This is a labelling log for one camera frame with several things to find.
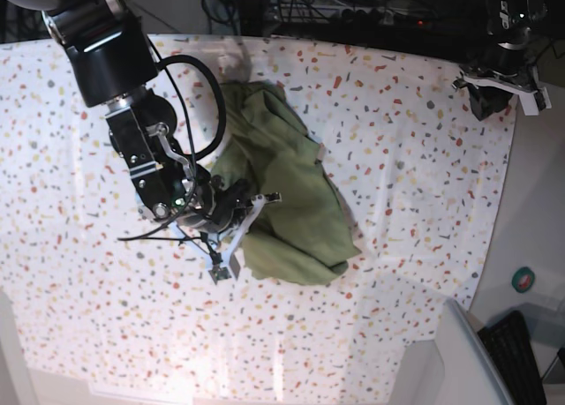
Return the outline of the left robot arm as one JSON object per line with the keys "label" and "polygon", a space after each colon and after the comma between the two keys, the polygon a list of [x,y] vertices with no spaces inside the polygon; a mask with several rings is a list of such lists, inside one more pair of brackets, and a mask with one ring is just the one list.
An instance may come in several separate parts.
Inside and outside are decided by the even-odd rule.
{"label": "left robot arm", "polygon": [[542,38],[552,46],[564,34],[564,0],[486,0],[486,32],[453,82],[468,91],[472,114],[483,121],[515,96],[527,116],[550,109],[531,48]]}

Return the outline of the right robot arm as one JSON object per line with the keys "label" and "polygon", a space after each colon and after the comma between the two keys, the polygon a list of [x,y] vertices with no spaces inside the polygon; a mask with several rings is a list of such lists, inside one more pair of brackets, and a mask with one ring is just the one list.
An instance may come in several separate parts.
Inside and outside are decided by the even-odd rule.
{"label": "right robot arm", "polygon": [[[281,197],[252,195],[244,179],[225,186],[200,165],[220,146],[227,127],[226,102],[210,69],[193,56],[161,57],[128,0],[7,1],[41,13],[70,61],[84,103],[108,107],[111,145],[127,165],[139,213],[155,225],[146,239],[170,229],[173,241],[193,243],[213,281],[236,279],[236,249],[263,207]],[[175,110],[147,87],[172,64],[198,70],[214,95],[216,133],[201,150],[181,149]]]}

